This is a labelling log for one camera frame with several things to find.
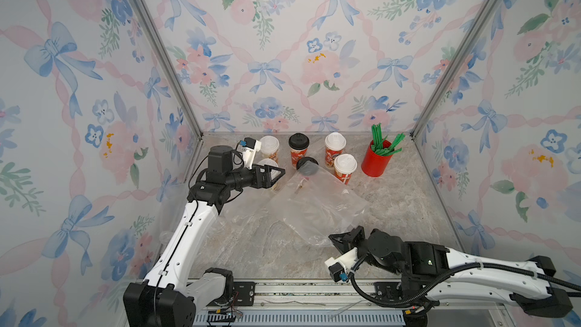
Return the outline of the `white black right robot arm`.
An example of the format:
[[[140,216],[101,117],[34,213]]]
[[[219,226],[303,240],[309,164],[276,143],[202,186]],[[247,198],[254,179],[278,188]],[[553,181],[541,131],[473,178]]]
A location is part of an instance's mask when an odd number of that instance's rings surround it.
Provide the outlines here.
[[[363,227],[331,234],[341,256],[325,262],[334,282],[348,282],[355,292],[378,307],[401,309],[408,317],[422,317],[449,300],[489,301],[520,307],[529,316],[559,319],[572,310],[580,287],[556,278],[548,257],[510,262],[482,258],[428,242],[404,242]],[[397,282],[378,282],[365,292],[357,272],[367,263],[399,276]]]

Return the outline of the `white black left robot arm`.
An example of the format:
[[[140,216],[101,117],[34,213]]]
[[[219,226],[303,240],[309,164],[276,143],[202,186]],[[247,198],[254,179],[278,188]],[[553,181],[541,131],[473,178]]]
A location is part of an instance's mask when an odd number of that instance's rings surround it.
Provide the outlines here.
[[[231,193],[246,188],[270,189],[285,171],[254,162],[262,144],[253,138],[240,141],[238,148],[213,146],[207,167],[190,186],[187,204],[172,239],[143,282],[129,284],[123,295],[131,326],[191,326],[198,311],[209,304],[229,307],[235,299],[230,270],[210,268],[196,282],[189,283],[195,257],[210,227],[217,221]]]

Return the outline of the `clear plastic carrier bag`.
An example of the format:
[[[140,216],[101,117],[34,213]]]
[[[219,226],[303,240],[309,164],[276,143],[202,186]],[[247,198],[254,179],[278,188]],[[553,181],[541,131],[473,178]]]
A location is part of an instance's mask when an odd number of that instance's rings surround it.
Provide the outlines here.
[[[342,233],[354,226],[368,208],[367,201],[321,167],[310,177],[302,177],[297,171],[290,179],[284,175],[275,186],[275,189],[246,188],[243,192],[232,192],[233,200],[224,205],[215,223],[222,217],[245,223],[268,213],[309,245],[328,247],[330,234]],[[162,234],[166,246],[174,232]]]

